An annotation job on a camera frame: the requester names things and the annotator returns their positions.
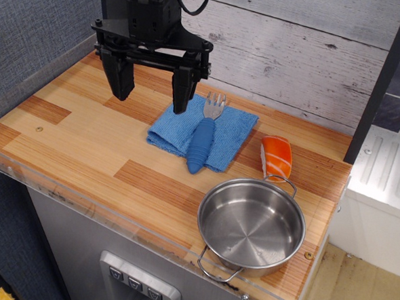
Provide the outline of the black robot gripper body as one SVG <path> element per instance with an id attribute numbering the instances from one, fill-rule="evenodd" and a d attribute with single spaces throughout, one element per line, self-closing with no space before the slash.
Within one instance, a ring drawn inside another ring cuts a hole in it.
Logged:
<path id="1" fill-rule="evenodd" d="M 194 78 L 210 75 L 213 44 L 188 32 L 182 0 L 115 0 L 121 11 L 96 19 L 96 54 L 105 71 L 120 73 L 131 64 L 164 71 L 186 69 Z"/>

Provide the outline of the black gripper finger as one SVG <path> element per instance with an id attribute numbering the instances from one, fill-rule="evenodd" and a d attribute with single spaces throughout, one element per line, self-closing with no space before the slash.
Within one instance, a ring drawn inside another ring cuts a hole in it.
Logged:
<path id="1" fill-rule="evenodd" d="M 193 69 L 180 67 L 172 77 L 173 112 L 179 115 L 186 111 L 188 102 L 194 96 L 199 80 Z"/>
<path id="2" fill-rule="evenodd" d="M 133 65 L 107 49 L 101 49 L 100 58 L 113 95 L 124 101 L 135 87 Z"/>

